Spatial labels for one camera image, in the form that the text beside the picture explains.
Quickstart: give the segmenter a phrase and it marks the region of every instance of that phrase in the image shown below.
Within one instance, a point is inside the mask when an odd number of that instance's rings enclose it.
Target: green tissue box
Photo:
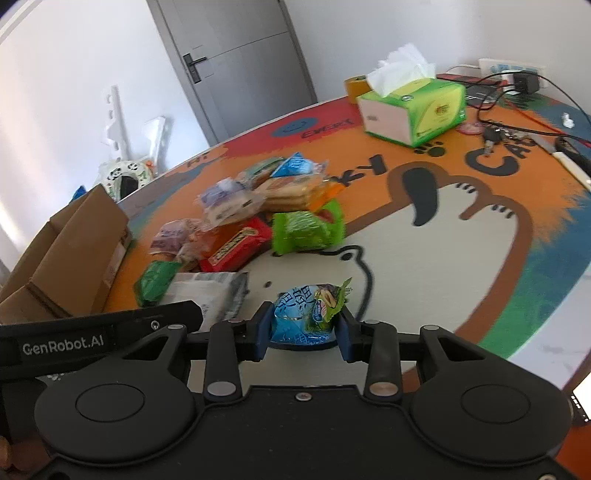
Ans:
[[[385,98],[371,91],[357,102],[367,133],[409,147],[418,147],[466,119],[466,88],[447,80],[415,80]]]

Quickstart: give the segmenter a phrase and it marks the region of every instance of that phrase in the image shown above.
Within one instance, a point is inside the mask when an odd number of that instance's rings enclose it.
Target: red snack package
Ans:
[[[236,235],[224,243],[213,255],[201,260],[204,272],[235,272],[240,270],[271,239],[272,231],[263,221],[253,217],[246,221]]]

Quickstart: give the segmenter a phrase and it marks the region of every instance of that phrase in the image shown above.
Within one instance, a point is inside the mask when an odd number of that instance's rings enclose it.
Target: white tissue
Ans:
[[[379,68],[367,75],[369,86],[382,97],[422,78],[435,78],[435,64],[427,63],[412,43],[390,52],[388,59],[380,60]]]

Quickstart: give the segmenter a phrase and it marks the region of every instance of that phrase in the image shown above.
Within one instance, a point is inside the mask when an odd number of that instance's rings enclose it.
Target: red cable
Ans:
[[[507,103],[507,105],[509,105],[513,110],[515,110],[516,112],[518,112],[520,115],[523,115],[524,117],[526,117],[527,119],[537,123],[538,125],[541,125],[544,128],[547,128],[549,130],[552,130],[553,132],[556,132],[558,134],[563,134],[564,132],[558,128],[552,127],[551,125],[546,125],[544,122],[539,121],[538,119],[532,117],[531,115],[528,115],[527,113],[525,113],[522,110],[519,110],[514,103],[510,102],[507,99],[504,99],[505,103]],[[591,142],[583,142],[581,140],[578,140],[579,143],[583,144],[585,147],[589,147],[591,148]]]

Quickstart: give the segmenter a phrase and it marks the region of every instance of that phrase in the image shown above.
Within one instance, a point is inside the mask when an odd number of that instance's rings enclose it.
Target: gray door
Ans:
[[[278,0],[158,3],[218,141],[314,103]]]

